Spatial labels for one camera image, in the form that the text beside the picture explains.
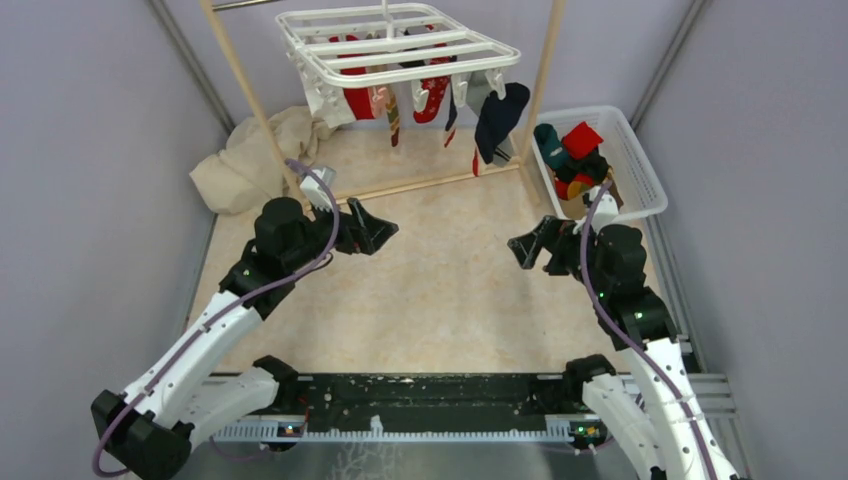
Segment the brown striped sock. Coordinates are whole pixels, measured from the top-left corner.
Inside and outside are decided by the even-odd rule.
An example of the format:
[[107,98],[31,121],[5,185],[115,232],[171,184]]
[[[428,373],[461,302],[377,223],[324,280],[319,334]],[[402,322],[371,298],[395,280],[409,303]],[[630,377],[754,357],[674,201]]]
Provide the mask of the brown striped sock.
[[397,97],[391,87],[386,88],[385,111],[390,130],[390,144],[392,147],[397,147],[400,137],[400,114]]

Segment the white plastic laundry basket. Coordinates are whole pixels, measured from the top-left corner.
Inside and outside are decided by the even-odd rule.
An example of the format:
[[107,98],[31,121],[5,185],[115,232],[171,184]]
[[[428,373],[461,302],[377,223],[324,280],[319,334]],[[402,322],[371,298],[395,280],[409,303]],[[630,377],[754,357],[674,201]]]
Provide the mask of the white plastic laundry basket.
[[610,105],[562,109],[540,114],[537,122],[552,125],[561,135],[585,122],[603,138],[600,154],[612,167],[623,200],[618,223],[634,222],[667,209],[666,192],[621,110]]

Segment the navy red sock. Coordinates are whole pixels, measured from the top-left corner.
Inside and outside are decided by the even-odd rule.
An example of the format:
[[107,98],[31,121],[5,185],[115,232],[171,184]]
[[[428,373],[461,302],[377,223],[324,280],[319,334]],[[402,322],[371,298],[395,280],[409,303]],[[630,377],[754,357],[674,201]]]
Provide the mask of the navy red sock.
[[454,94],[450,93],[450,103],[448,110],[447,123],[443,132],[443,147],[447,148],[451,142],[453,141],[456,134],[456,121],[458,117],[458,110],[454,100]]

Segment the dark navy sock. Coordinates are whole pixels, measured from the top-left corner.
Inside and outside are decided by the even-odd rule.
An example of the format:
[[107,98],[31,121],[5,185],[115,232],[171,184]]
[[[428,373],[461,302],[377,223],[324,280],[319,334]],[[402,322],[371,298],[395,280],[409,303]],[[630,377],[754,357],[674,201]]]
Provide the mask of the dark navy sock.
[[514,156],[510,134],[517,126],[529,102],[527,86],[511,82],[505,85],[505,97],[489,93],[482,103],[475,129],[477,153],[486,165],[503,166]]

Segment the red snowflake sock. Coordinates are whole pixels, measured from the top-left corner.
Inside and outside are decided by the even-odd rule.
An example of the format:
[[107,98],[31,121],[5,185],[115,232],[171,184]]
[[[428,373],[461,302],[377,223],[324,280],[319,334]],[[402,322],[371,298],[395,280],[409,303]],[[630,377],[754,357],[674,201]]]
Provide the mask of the red snowflake sock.
[[[436,57],[430,60],[417,60],[414,66],[420,67],[429,65],[441,65],[451,63],[452,61],[453,58],[450,56]],[[432,122],[436,118],[439,113],[449,83],[449,76],[425,78],[420,82],[421,88],[427,93],[427,99],[424,104],[424,107],[421,110],[417,110],[413,114],[413,119],[416,123],[426,124]]]

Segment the white plastic sock hanger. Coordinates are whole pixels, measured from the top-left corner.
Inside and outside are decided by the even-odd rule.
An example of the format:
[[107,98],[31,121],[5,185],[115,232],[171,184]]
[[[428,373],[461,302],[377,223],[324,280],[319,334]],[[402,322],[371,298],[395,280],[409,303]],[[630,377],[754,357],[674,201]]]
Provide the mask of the white plastic sock hanger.
[[331,106],[347,90],[409,82],[422,108],[421,81],[445,77],[463,97],[474,72],[503,97],[504,72],[521,58],[517,48],[425,3],[289,11],[275,22],[304,86]]

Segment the red plain sock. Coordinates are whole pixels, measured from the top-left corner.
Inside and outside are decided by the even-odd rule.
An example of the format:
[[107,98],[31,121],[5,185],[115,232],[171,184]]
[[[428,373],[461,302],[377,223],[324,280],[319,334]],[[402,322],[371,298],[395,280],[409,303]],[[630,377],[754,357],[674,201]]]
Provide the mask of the red plain sock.
[[[331,43],[342,41],[358,41],[359,38],[351,33],[347,33],[344,37],[334,35],[329,38]],[[365,67],[350,67],[343,68],[340,73],[345,76],[358,76],[367,72]],[[372,111],[371,100],[368,88],[344,88],[343,93],[349,108],[351,109],[356,120],[373,120],[375,114]]]

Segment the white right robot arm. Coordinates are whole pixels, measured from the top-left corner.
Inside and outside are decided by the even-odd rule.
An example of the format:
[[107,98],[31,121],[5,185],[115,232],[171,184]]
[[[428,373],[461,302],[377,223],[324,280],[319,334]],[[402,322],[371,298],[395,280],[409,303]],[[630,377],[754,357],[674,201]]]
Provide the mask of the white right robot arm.
[[639,478],[740,478],[694,392],[670,312],[646,284],[640,230],[546,216],[507,246],[525,270],[549,252],[544,272],[570,276],[587,290],[638,395],[630,397],[610,362],[593,355],[567,363],[563,398],[572,410],[599,416]]

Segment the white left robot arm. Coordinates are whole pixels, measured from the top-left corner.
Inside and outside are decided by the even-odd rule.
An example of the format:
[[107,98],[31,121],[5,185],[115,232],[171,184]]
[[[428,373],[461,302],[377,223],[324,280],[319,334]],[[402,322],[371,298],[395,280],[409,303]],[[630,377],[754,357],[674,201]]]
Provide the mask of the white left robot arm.
[[268,407],[285,414],[299,406],[298,372],[271,355],[221,384],[203,384],[324,258],[373,255],[398,233],[397,224],[371,215],[357,199],[347,204],[348,212],[313,207],[311,216],[288,197],[263,206],[253,239],[194,324],[122,392],[104,390],[92,402],[98,476],[109,475],[100,466],[108,453],[140,479],[171,479],[229,424]]

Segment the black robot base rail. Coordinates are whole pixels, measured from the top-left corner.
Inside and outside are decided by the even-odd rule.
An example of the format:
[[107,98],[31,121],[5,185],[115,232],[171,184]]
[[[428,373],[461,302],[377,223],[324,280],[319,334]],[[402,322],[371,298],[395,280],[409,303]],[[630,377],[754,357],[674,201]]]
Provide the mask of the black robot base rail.
[[601,440],[580,381],[612,372],[595,358],[562,373],[309,374],[281,398],[229,423],[218,443],[568,442]]

